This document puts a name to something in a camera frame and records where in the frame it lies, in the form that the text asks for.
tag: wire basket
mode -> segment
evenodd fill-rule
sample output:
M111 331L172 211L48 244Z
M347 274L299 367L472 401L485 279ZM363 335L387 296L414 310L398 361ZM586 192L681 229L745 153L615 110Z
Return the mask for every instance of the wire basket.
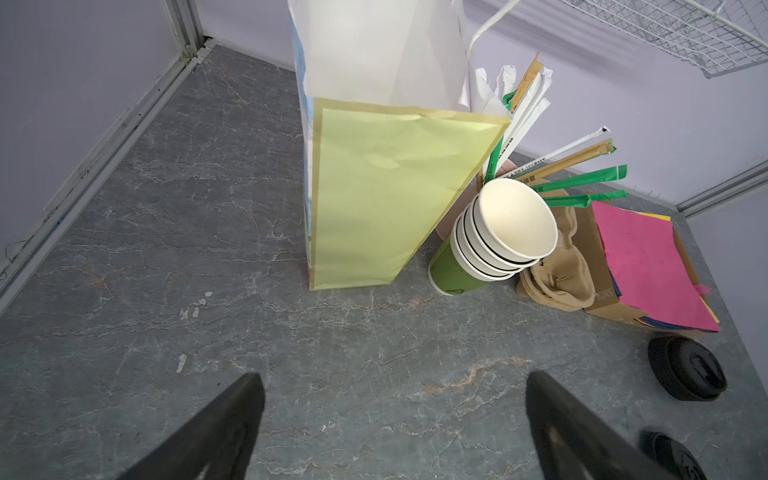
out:
M768 61L766 0L562 0L701 68L707 78Z

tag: white paint stain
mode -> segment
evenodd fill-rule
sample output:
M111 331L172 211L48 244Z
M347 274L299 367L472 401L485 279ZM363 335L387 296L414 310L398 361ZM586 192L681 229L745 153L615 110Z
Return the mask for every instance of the white paint stain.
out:
M179 355L179 366L176 367L176 373L181 373L181 370L184 369L184 365L187 364L187 354L182 353Z

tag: paper cup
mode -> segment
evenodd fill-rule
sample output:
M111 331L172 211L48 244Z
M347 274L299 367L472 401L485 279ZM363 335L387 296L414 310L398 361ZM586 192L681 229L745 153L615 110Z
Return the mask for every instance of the paper cup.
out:
M443 241L429 263L429 282L442 295L459 295L480 288L488 282L506 280L510 276L493 278L470 265L458 249L455 223L450 237Z
M496 269L508 272L519 272L526 267L535 265L539 261L539 259L534 259L524 263L511 262L501 258L499 255L494 253L490 246L480 237L480 234L478 233L475 219L473 218L474 209L472 206L474 203L475 200L473 200L472 203L468 205L467 210L463 213L461 218L469 246L477 253L479 257L481 257L488 265L493 266Z
M549 206L522 182L511 178L488 182L472 209L480 237L504 260L529 263L546 257L558 244Z
M509 275L510 273L519 272L521 268L518 266L509 265L505 269L497 268L496 266L494 266L493 264L485 260L484 256L487 256L487 253L478 251L471 245L471 243L469 242L467 231L464 228L464 224L466 222L466 219L465 219L466 215L468 215L468 212L465 210L462 212L461 215L458 216L458 221L456 222L456 240L458 241L458 248L462 251L467 261L474 268L476 268L477 270L480 270L481 272L483 272L488 276L502 278L504 276Z

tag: yellow paper bag side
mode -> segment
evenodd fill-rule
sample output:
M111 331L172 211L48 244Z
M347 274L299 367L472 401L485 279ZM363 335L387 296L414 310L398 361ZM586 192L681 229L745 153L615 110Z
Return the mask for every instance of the yellow paper bag side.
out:
M508 122L316 98L310 289L391 283Z

